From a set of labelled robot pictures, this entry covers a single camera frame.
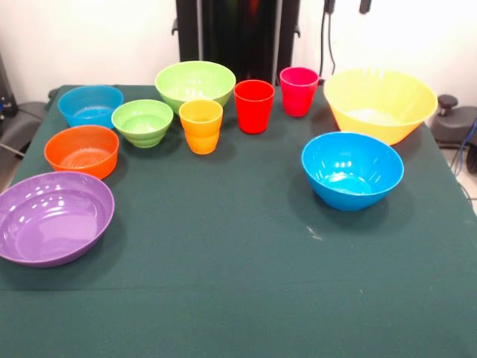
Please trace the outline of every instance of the blue bowl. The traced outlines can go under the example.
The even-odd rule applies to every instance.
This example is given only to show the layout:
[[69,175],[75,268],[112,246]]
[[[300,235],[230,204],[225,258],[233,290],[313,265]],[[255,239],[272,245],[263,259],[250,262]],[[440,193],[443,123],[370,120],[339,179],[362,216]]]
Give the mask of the blue bowl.
[[124,102],[122,92],[111,86],[82,86],[68,91],[58,101],[58,110],[70,127],[102,125],[113,128],[111,115]]
[[318,196],[342,211],[377,203],[404,175],[401,157],[394,149],[357,133],[317,136],[303,149],[301,162]]

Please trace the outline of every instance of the white wall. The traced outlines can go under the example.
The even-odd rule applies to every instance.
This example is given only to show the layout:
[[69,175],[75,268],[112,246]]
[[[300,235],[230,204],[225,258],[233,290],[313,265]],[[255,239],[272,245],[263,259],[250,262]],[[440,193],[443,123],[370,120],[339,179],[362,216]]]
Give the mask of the white wall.
[[[374,65],[398,69],[437,94],[477,105],[477,1],[374,0],[364,16],[359,2],[336,0],[331,33],[337,72]],[[301,0],[295,66],[319,68],[322,10],[322,1]],[[327,47],[325,64],[324,78],[331,72]]]
[[[476,104],[477,1],[374,0],[365,16],[358,6],[336,1],[337,71],[390,67]],[[318,69],[322,9],[301,0],[294,65]],[[152,84],[179,60],[175,11],[175,0],[0,0],[0,52],[17,101],[44,101],[61,84]]]
[[0,0],[0,14],[19,103],[61,84],[153,84],[179,60],[175,0]]

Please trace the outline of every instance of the red cup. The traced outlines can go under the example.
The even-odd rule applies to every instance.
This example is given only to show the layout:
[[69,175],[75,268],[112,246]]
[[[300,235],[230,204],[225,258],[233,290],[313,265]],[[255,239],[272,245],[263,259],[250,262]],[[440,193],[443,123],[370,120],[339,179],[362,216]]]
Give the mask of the red cup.
[[246,80],[236,85],[233,94],[240,129],[248,134],[265,131],[274,103],[274,87],[265,81]]
[[318,74],[305,67],[287,67],[280,72],[283,109],[292,117],[305,116],[318,87]]

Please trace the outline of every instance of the light green bowl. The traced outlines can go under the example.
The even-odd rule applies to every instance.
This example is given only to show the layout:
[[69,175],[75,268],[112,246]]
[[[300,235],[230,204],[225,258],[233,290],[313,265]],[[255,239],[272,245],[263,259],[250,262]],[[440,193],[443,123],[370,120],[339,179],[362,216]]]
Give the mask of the light green bowl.
[[218,63],[186,61],[163,69],[155,84],[164,102],[178,115],[179,107],[193,99],[212,99],[223,107],[236,85],[236,77]]
[[114,127],[128,142],[139,148],[158,145],[172,123],[174,113],[165,103],[152,99],[131,101],[116,108]]

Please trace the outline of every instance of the bowl rim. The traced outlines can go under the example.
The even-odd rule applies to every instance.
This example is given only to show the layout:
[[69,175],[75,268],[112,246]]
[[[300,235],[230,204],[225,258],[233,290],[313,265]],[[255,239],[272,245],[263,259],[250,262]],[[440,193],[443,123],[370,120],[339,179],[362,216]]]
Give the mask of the bowl rim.
[[[248,98],[245,98],[245,97],[237,94],[237,87],[239,87],[241,85],[243,86],[244,84],[251,84],[251,83],[267,84],[269,86],[269,88],[272,89],[271,95],[269,95],[267,98],[264,98],[264,99],[248,99]],[[255,102],[255,103],[266,102],[266,101],[269,101],[271,98],[273,98],[275,96],[275,87],[272,86],[272,84],[268,83],[267,81],[263,81],[263,80],[255,80],[255,79],[243,80],[243,81],[238,82],[233,87],[233,95],[236,98],[240,98],[242,101]]]
[[[184,106],[188,106],[190,104],[194,104],[194,102],[207,102],[207,103],[210,103],[210,104],[213,104],[214,106],[217,105],[219,110],[220,110],[220,114],[218,114],[217,116],[215,116],[214,118],[212,119],[209,119],[208,121],[195,121],[193,119],[189,119],[189,118],[186,118],[183,114],[182,114],[182,109]],[[220,103],[218,103],[217,101],[214,101],[213,99],[205,99],[205,98],[198,98],[198,99],[193,99],[191,101],[187,101],[187,102],[184,102],[180,105],[179,107],[179,117],[180,117],[180,120],[181,121],[186,121],[188,123],[193,123],[195,125],[206,125],[208,123],[212,123],[212,122],[215,122],[217,120],[220,120],[221,118],[223,118],[224,116],[224,108],[221,106]]]
[[103,160],[100,160],[98,162],[95,162],[94,164],[89,164],[88,166],[78,166],[78,167],[75,167],[75,169],[88,169],[88,168],[92,168],[92,167],[95,167],[95,166],[99,166],[101,165],[102,163],[108,161],[109,159],[111,159],[111,157],[114,157],[115,155],[117,155],[118,151],[119,151],[119,137],[116,133],[114,133],[114,131],[112,129],[109,129],[109,128],[106,128],[102,125],[77,125],[76,127],[70,127],[70,128],[67,128],[67,129],[63,129],[62,131],[59,131],[58,133],[56,133],[52,138],[50,138],[47,143],[45,144],[45,147],[43,149],[43,156],[45,157],[46,161],[50,164],[50,166],[56,166],[57,168],[60,168],[62,171],[64,172],[76,172],[75,170],[73,170],[73,168],[71,167],[68,167],[68,166],[61,166],[61,165],[58,165],[56,163],[54,163],[50,158],[48,158],[48,155],[46,155],[46,149],[47,147],[50,145],[51,141],[56,138],[57,136],[59,136],[60,134],[64,133],[64,132],[67,132],[67,131],[78,131],[80,128],[85,128],[85,127],[94,127],[94,128],[97,128],[99,130],[106,130],[108,131],[109,134],[114,134],[114,138],[116,139],[116,146],[113,150],[113,152],[108,155],[107,157],[105,157]]
[[[376,141],[376,142],[379,142],[381,143],[383,146],[389,148],[391,150],[391,153],[393,153],[393,155],[398,159],[398,162],[399,162],[399,167],[400,167],[400,176],[399,176],[399,179],[396,180],[396,183],[394,183],[393,185],[389,186],[387,189],[384,189],[384,190],[381,190],[379,192],[372,192],[370,194],[361,194],[361,193],[354,193],[354,192],[341,192],[335,188],[332,188],[330,186],[327,186],[323,183],[321,183],[319,180],[315,179],[315,176],[312,175],[312,173],[308,170],[308,167],[305,165],[305,160],[304,160],[304,155],[305,155],[305,151],[306,149],[309,147],[309,145],[311,145],[314,141],[316,140],[319,140],[319,139],[322,139],[323,137],[325,136],[341,136],[341,135],[354,135],[354,136],[362,136],[362,137],[365,137],[367,139],[371,139],[373,141]],[[401,156],[399,155],[399,153],[393,148],[391,147],[390,145],[384,143],[383,141],[375,138],[374,136],[368,136],[366,134],[361,134],[361,133],[356,133],[356,132],[340,132],[340,131],[335,131],[335,132],[328,132],[328,133],[324,133],[324,134],[321,134],[319,136],[316,136],[315,138],[313,139],[310,139],[305,147],[303,147],[303,150],[301,152],[301,164],[302,164],[302,167],[303,169],[305,170],[305,173],[313,179],[313,181],[319,185],[321,185],[322,187],[324,188],[327,188],[329,190],[332,190],[333,192],[339,192],[341,194],[345,194],[345,195],[351,195],[351,196],[359,196],[359,197],[365,197],[365,196],[374,196],[374,195],[380,195],[380,194],[384,194],[386,192],[390,192],[392,189],[394,189],[402,180],[402,178],[404,177],[404,162],[402,161],[402,158]]]
[[103,183],[102,180],[98,179],[97,177],[95,177],[94,175],[90,175],[90,174],[87,174],[87,173],[82,173],[82,172],[72,172],[72,171],[61,171],[61,172],[48,172],[48,173],[43,173],[43,174],[38,174],[38,175],[34,175],[33,177],[29,177],[29,178],[25,178],[21,181],[19,181],[18,183],[15,183],[14,185],[12,185],[11,187],[9,187],[7,190],[5,190],[2,194],[0,194],[0,198],[6,194],[7,192],[9,192],[12,188],[15,188],[25,182],[28,182],[30,180],[33,180],[33,179],[37,179],[37,178],[40,178],[40,177],[47,177],[47,176],[55,176],[55,175],[64,175],[64,174],[73,174],[74,176],[86,176],[86,177],[89,177],[89,178],[92,178],[93,180],[96,180],[97,182],[99,182],[103,188],[106,189],[106,192],[108,194],[108,198],[111,200],[111,213],[109,215],[109,217],[107,218],[107,220],[105,221],[105,225],[104,227],[99,230],[99,232],[96,234],[95,238],[94,239],[91,239],[89,240],[86,244],[84,244],[83,246],[81,246],[80,248],[72,251],[72,252],[69,252],[68,254],[63,254],[63,255],[60,255],[58,257],[55,257],[55,258],[50,258],[50,259],[47,259],[47,260],[25,260],[25,259],[14,259],[12,257],[9,257],[8,255],[5,255],[4,253],[2,253],[0,251],[0,257],[2,257],[3,259],[5,260],[8,260],[12,263],[18,263],[20,265],[25,265],[25,266],[35,266],[35,265],[42,265],[42,264],[46,264],[48,265],[49,263],[54,263],[55,261],[58,261],[58,260],[61,260],[63,258],[67,258],[67,257],[72,257],[74,256],[75,254],[77,254],[78,252],[81,252],[82,250],[84,250],[85,248],[87,248],[89,245],[91,244],[94,244],[94,242],[96,242],[104,233],[104,231],[110,226],[110,223],[111,223],[111,220],[113,220],[113,216],[114,216],[114,211],[116,209],[116,203],[114,201],[114,195],[113,195],[113,192],[111,191],[111,189],[108,187],[108,185],[106,185],[105,183]]
[[202,60],[182,61],[182,62],[173,63],[173,64],[171,64],[171,65],[169,65],[169,66],[167,66],[167,67],[161,69],[161,70],[159,71],[159,73],[156,75],[156,77],[155,77],[155,79],[154,79],[154,86],[156,87],[157,92],[159,92],[159,94],[160,94],[161,96],[165,96],[165,97],[167,97],[168,99],[171,99],[171,100],[173,100],[173,101],[178,101],[178,102],[187,102],[187,101],[188,101],[187,99],[176,98],[176,97],[174,97],[174,96],[172,96],[172,95],[168,95],[168,94],[164,93],[163,91],[161,91],[161,90],[159,89],[159,86],[158,86],[158,84],[157,84],[157,81],[159,80],[159,76],[160,76],[162,73],[166,72],[167,70],[169,70],[169,69],[171,69],[171,68],[173,68],[173,67],[175,67],[175,66],[184,66],[184,63],[207,63],[208,65],[209,65],[209,64],[212,64],[213,66],[220,66],[220,67],[225,68],[225,69],[232,75],[232,77],[233,77],[233,85],[232,85],[227,91],[224,91],[222,94],[220,94],[220,95],[218,95],[218,96],[216,96],[216,97],[214,97],[214,98],[194,98],[194,99],[213,99],[213,100],[215,100],[215,99],[218,99],[218,98],[220,98],[220,97],[224,97],[227,93],[232,92],[233,88],[235,87],[235,85],[236,85],[236,83],[237,83],[237,77],[236,77],[235,74],[232,72],[232,70],[229,69],[228,67],[224,66],[224,65],[221,65],[220,63],[216,63],[216,62],[212,62],[212,61],[202,61]]
[[[341,77],[342,75],[345,75],[349,72],[367,72],[367,71],[390,72],[390,73],[397,73],[399,75],[405,76],[407,78],[410,78],[410,79],[418,82],[421,86],[426,88],[434,97],[434,105],[432,106],[432,110],[430,110],[428,114],[426,114],[425,116],[422,116],[422,118],[420,118],[420,119],[416,119],[415,121],[406,122],[406,123],[402,123],[402,124],[386,124],[386,123],[368,123],[368,124],[375,125],[375,126],[378,126],[378,127],[400,127],[400,128],[401,127],[408,127],[408,126],[417,125],[417,124],[420,124],[420,123],[426,121],[437,110],[437,106],[438,106],[437,95],[436,95],[435,91],[428,84],[426,84],[424,81],[422,81],[419,78],[417,78],[413,75],[410,75],[408,73],[397,71],[395,69],[386,69],[386,68],[382,68],[382,67],[367,67],[367,68],[347,69],[343,72],[339,72],[337,74],[334,74],[329,80],[325,81],[325,83],[323,85],[323,94],[324,94],[325,99],[328,102],[329,106],[331,108],[336,109],[338,112],[343,113],[344,115],[348,116],[347,112],[345,110],[342,110],[340,107],[335,106],[334,104],[333,105],[331,104],[331,102],[329,100],[329,94],[328,94],[328,91],[327,91],[327,88],[329,86],[329,82],[333,81],[333,78]],[[359,119],[356,119],[355,117],[352,117],[352,118],[355,119],[356,121],[363,122]]]
[[[147,133],[133,133],[133,132],[130,132],[130,131],[125,131],[124,129],[121,128],[121,126],[117,125],[117,123],[115,121],[115,114],[116,114],[117,110],[119,110],[122,107],[128,107],[130,104],[138,104],[138,103],[141,103],[141,102],[142,103],[144,103],[144,102],[154,103],[154,104],[160,105],[161,107],[164,107],[168,111],[168,118],[167,118],[166,123],[161,128],[159,128],[155,131],[152,131],[152,132],[147,132]],[[167,103],[164,103],[162,101],[157,101],[156,99],[147,99],[147,98],[136,99],[134,101],[126,102],[126,103],[120,105],[119,107],[117,107],[113,111],[113,114],[111,115],[111,122],[113,123],[114,128],[116,128],[122,134],[130,135],[130,136],[143,136],[143,135],[146,135],[146,134],[159,134],[160,132],[164,131],[164,129],[167,129],[169,125],[171,125],[172,119],[174,119],[174,111],[172,110],[172,108]]]
[[[110,86],[109,84],[87,84],[85,86],[78,86],[78,87],[70,89],[69,91],[66,91],[58,99],[57,108],[58,108],[58,110],[60,111],[60,113],[62,114],[63,117],[67,117],[67,116],[75,117],[74,115],[68,114],[61,109],[60,103],[62,103],[64,101],[64,97],[66,95],[71,95],[72,92],[74,93],[74,92],[77,92],[78,90],[81,90],[81,89],[84,89],[84,88],[97,88],[97,89],[103,88],[103,89],[107,89],[107,90],[112,90],[113,92],[119,93],[121,95],[121,104],[119,106],[123,105],[123,103],[124,103],[124,94],[121,92],[121,90],[116,88],[116,87]],[[104,116],[104,114],[97,115],[97,116],[82,116],[82,117],[77,117],[77,118],[80,118],[80,119],[94,119],[94,118],[98,118],[98,117],[102,117],[102,116]]]

